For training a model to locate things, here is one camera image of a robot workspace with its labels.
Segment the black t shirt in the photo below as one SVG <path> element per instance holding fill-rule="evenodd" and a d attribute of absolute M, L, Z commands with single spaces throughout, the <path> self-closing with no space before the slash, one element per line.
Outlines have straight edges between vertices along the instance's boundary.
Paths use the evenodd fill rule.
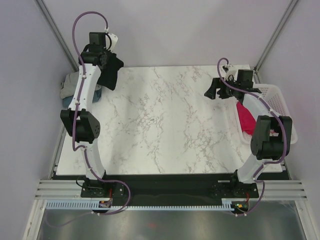
<path fill-rule="evenodd" d="M 124 62 L 117 57 L 116 53 L 111 53 L 106 67 L 103 68 L 97 81 L 98 85 L 114 91 L 118 81 L 118 71 L 124 67 Z"/>

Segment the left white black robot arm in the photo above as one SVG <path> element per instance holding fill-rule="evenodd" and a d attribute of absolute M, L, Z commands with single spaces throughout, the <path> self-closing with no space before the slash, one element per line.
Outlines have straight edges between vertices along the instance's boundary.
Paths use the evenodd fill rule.
<path fill-rule="evenodd" d="M 99 197 L 109 193 L 110 185 L 103 180 L 106 170 L 98 148 L 101 124 L 92 114 L 92 105 L 96 85 L 112 55 L 110 50 L 113 43 L 107 31 L 89 33 L 89 44 L 83 52 L 76 50 L 79 72 L 73 99 L 68 108 L 60 112 L 63 125 L 72 139 L 72 150 L 81 151 L 85 176 L 89 180 L 96 180 L 92 191 Z"/>

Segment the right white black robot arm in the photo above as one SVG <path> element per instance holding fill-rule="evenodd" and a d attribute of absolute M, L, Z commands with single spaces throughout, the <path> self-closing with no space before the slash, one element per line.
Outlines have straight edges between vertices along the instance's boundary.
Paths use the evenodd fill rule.
<path fill-rule="evenodd" d="M 240 197 L 247 191 L 246 184 L 257 182 L 267 165 L 278 164 L 288 155 L 293 121 L 289 116 L 280 115 L 264 100 L 262 92 L 254 87 L 252 70 L 233 65 L 222 69 L 225 74 L 212 79 L 204 96 L 211 100 L 235 98 L 255 120 L 251 155 L 236 171 L 237 179 L 229 184 L 230 193 Z"/>

